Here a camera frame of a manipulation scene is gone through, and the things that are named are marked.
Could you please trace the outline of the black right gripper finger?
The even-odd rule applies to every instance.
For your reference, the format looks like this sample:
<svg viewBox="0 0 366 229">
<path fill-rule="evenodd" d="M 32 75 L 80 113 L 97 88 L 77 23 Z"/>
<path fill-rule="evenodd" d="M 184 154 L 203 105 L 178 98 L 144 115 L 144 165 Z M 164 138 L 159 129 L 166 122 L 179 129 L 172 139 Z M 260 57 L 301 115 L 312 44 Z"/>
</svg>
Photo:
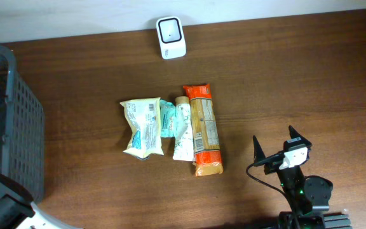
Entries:
<svg viewBox="0 0 366 229">
<path fill-rule="evenodd" d="M 307 140 L 305 137 L 303 137 L 300 133 L 298 133 L 298 131 L 296 131 L 296 129 L 293 128 L 293 126 L 289 125 L 288 130 L 289 130 L 291 139 L 299 138 L 306 145 L 307 148 L 312 147 L 312 143 L 309 140 Z"/>
<path fill-rule="evenodd" d="M 253 144 L 254 144 L 254 161 L 259 162 L 259 161 L 265 159 L 266 156 L 255 135 L 253 136 Z"/>
</svg>

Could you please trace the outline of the orange pasta packet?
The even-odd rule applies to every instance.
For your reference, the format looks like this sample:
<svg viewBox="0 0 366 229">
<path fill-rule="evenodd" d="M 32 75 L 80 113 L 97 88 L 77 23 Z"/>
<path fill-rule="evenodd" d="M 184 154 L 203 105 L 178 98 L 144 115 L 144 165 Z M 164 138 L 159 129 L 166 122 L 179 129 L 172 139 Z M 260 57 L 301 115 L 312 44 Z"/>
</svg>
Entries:
<svg viewBox="0 0 366 229">
<path fill-rule="evenodd" d="M 223 173 L 217 123 L 210 85 L 185 86 L 191 108 L 195 176 Z"/>
</svg>

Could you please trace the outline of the white hair product tube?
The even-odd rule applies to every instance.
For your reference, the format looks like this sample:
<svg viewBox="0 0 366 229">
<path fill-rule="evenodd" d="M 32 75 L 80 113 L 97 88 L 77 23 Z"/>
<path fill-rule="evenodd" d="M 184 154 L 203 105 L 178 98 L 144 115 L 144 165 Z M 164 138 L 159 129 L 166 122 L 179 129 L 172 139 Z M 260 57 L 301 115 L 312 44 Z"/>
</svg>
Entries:
<svg viewBox="0 0 366 229">
<path fill-rule="evenodd" d="M 189 98 L 186 96 L 180 96 L 177 97 L 175 101 L 177 126 L 175 132 L 173 159 L 193 162 L 195 159 Z"/>
</svg>

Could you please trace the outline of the teal snack pouch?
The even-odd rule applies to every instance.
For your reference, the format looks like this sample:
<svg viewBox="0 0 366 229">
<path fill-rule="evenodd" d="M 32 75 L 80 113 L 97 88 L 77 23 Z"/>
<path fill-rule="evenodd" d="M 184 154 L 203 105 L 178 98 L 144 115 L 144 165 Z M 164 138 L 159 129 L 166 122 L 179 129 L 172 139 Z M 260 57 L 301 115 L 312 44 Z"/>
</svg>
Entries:
<svg viewBox="0 0 366 229">
<path fill-rule="evenodd" d="M 177 122 L 176 122 L 176 107 L 172 102 L 160 100 L 161 114 L 161 137 L 175 137 Z"/>
</svg>

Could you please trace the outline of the cream snack bag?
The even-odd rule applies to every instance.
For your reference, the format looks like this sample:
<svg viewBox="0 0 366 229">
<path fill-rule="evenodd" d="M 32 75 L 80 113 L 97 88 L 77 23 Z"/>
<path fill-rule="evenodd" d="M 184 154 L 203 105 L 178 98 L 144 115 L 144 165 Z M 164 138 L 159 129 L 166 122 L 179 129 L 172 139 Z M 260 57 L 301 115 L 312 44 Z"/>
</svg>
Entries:
<svg viewBox="0 0 366 229">
<path fill-rule="evenodd" d="M 122 101 L 124 116 L 131 128 L 131 139 L 123 151 L 140 160 L 164 155 L 161 144 L 160 98 Z"/>
</svg>

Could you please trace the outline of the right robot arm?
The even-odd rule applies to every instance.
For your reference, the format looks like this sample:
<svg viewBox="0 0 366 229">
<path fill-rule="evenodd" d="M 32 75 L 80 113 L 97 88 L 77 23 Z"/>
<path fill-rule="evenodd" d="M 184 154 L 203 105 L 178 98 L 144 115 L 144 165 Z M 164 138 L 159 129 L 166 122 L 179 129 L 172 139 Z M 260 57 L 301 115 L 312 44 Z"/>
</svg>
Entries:
<svg viewBox="0 0 366 229">
<path fill-rule="evenodd" d="M 269 188 L 281 193 L 290 206 L 290 211 L 281 212 L 272 228 L 325 228 L 323 213 L 329 210 L 333 184 L 320 176 L 305 176 L 301 165 L 309 160 L 312 143 L 289 126 L 290 139 L 283 149 L 267 157 L 256 136 L 253 136 L 254 162 L 246 168 L 246 174 Z M 266 175 L 277 174 L 281 189 L 278 189 L 249 173 L 252 167 L 264 167 Z"/>
</svg>

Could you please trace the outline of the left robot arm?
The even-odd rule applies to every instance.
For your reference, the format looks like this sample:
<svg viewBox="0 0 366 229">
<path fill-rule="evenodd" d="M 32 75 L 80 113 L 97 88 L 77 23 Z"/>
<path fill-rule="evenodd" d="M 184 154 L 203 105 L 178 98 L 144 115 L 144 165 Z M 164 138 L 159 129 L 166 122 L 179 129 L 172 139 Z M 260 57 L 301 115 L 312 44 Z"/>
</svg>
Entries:
<svg viewBox="0 0 366 229">
<path fill-rule="evenodd" d="M 42 211 L 28 190 L 1 173 L 0 228 L 78 229 Z"/>
</svg>

